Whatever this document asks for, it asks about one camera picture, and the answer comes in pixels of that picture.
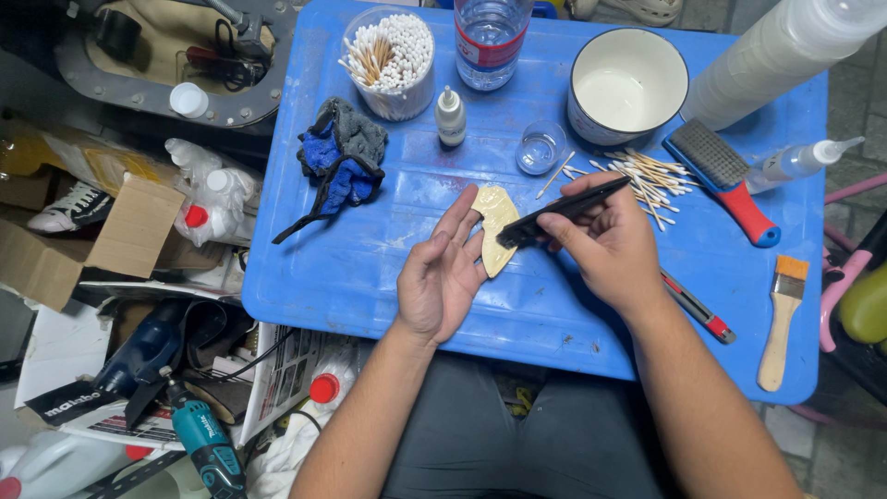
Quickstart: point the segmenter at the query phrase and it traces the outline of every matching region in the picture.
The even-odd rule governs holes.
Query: forearm
[[[291,499],[379,497],[434,350],[395,321],[305,458]]]
[[[690,497],[800,498],[773,438],[677,304],[628,320],[644,393]]]

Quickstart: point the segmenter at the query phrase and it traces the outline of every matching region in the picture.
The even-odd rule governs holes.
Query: black brush
[[[717,133],[694,119],[666,137],[663,146],[724,203],[752,244],[770,248],[779,242],[780,228],[761,213],[745,186],[751,167]]]
[[[603,202],[610,197],[611,194],[623,188],[631,182],[630,177],[617,178],[610,180],[606,184],[601,184],[583,192],[562,197],[560,200],[549,204],[542,210],[533,211],[529,215],[520,220],[514,221],[502,228],[502,232],[496,236],[496,242],[505,246],[507,250],[518,246],[522,242],[535,240],[540,235],[548,235],[548,233],[536,223],[536,218],[543,213],[560,213],[566,218],[578,216],[594,206]]]

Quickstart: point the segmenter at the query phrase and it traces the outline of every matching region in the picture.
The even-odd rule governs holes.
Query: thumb
[[[598,242],[580,231],[563,215],[543,213],[536,218],[536,223],[556,239],[582,266],[593,266],[594,259],[605,251]]]
[[[443,255],[449,244],[450,235],[446,231],[435,234],[427,241],[414,244],[406,257],[403,275],[414,280],[424,279],[428,266]]]

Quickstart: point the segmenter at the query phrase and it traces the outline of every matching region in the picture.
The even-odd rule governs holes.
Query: makita logo
[[[74,400],[69,400],[69,401],[65,402],[64,404],[58,406],[57,408],[48,410],[48,411],[44,412],[44,414],[46,414],[47,416],[57,416],[77,404],[80,404],[83,402],[88,402],[92,399],[97,399],[98,397],[101,397],[101,396],[102,396],[102,394],[99,392],[93,392],[90,395],[83,395],[82,397],[77,397]]]
[[[210,437],[216,435],[216,431],[213,429],[213,425],[209,423],[209,420],[206,416],[201,416],[200,422],[203,423],[203,427],[207,429],[207,433],[209,433]]]

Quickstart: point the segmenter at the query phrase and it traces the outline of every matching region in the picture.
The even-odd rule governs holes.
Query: black rim
[[[595,120],[594,118],[592,118],[591,115],[588,114],[587,111],[585,111],[585,109],[582,107],[582,104],[579,103],[579,97],[576,95],[576,88],[573,86],[573,73],[576,71],[576,61],[579,60],[579,56],[582,55],[582,52],[583,52],[583,51],[585,51],[585,47],[587,47],[588,44],[590,44],[591,42],[597,40],[597,39],[600,38],[601,36],[606,35],[607,33],[613,33],[614,31],[621,31],[621,30],[623,30],[623,29],[636,29],[636,30],[638,30],[638,31],[646,31],[646,32],[649,33],[650,35],[655,35],[655,36],[659,36],[660,38],[662,38],[663,41],[666,42],[668,45],[670,45],[671,48],[674,49],[674,51],[678,54],[678,57],[680,57],[680,61],[684,63],[684,74],[687,75],[687,88],[684,90],[684,97],[680,100],[680,106],[678,106],[678,109],[675,110],[674,114],[671,115],[671,116],[669,116],[667,120],[663,121],[663,122],[660,123],[660,124],[657,124],[657,125],[654,126],[654,127],[648,128],[648,129],[643,130],[643,131],[625,131],[625,130],[616,130],[616,129],[610,128],[610,127],[608,127],[607,125],[605,125],[605,124],[603,124],[603,123],[601,123],[601,122]],[[643,134],[645,134],[645,133],[647,133],[647,132],[649,132],[649,131],[653,131],[653,130],[655,130],[655,129],[661,127],[662,125],[664,125],[664,124],[668,123],[669,121],[671,121],[671,119],[672,119],[673,117],[675,117],[675,116],[678,115],[678,113],[680,112],[680,109],[684,106],[684,102],[687,102],[687,94],[690,92],[690,72],[689,72],[689,70],[687,69],[687,62],[684,60],[684,56],[683,56],[683,54],[680,53],[680,51],[678,50],[678,47],[674,46],[674,44],[673,44],[672,42],[669,42],[668,39],[665,38],[664,36],[662,36],[662,35],[660,35],[660,34],[658,34],[658,33],[654,33],[654,32],[652,32],[652,31],[650,31],[649,29],[642,29],[642,28],[614,28],[614,29],[610,29],[610,30],[604,31],[603,33],[600,33],[600,34],[596,35],[594,38],[592,38],[592,39],[589,40],[588,42],[585,42],[585,45],[582,45],[582,48],[579,49],[579,52],[576,53],[576,57],[573,59],[573,67],[571,67],[570,70],[569,70],[569,91],[570,91],[570,93],[573,94],[573,99],[576,100],[576,105],[577,105],[577,107],[579,107],[579,110],[582,111],[582,114],[585,115],[585,117],[588,118],[589,120],[592,120],[592,122],[594,122],[594,124],[600,126],[601,128],[607,129],[607,130],[609,130],[609,131],[614,131],[614,132],[616,132],[616,133],[623,133],[623,134],[626,134],[626,135],[643,135]]]

